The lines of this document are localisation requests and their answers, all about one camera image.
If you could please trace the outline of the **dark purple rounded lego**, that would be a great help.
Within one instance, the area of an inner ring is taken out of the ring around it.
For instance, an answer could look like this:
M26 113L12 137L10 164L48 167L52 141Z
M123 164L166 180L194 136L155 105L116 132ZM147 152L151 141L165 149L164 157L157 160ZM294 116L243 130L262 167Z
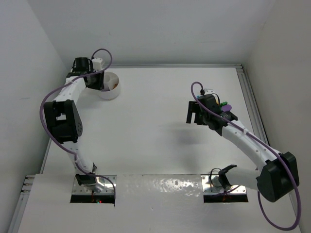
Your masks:
M226 105L223 105L223 106L221 107L221 110L222 110L223 112L230 112L231 109L232 109L232 106L231 106L230 104L226 104Z

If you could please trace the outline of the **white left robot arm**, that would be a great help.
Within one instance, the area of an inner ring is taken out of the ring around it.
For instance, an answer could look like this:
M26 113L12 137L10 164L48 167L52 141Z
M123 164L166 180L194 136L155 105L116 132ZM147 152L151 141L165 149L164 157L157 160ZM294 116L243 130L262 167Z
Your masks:
M58 95L52 101L44 98L39 110L45 131L68 154L78 184L89 189L98 185L97 167L79 151L78 140L83 133L83 124L76 103L86 88L103 90L104 70L101 58L75 58L65 84L55 90Z

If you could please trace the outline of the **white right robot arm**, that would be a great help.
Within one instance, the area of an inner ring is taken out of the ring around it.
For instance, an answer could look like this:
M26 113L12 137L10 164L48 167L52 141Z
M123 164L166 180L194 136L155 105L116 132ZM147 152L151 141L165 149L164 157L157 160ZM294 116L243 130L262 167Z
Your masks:
M299 186L295 156L281 153L264 144L230 111L223 111L212 94L200 96L198 101L189 101L186 122L208 126L219 136L237 146L257 167L257 171L228 165L212 180L222 189L243 185L259 191L270 202L276 202Z

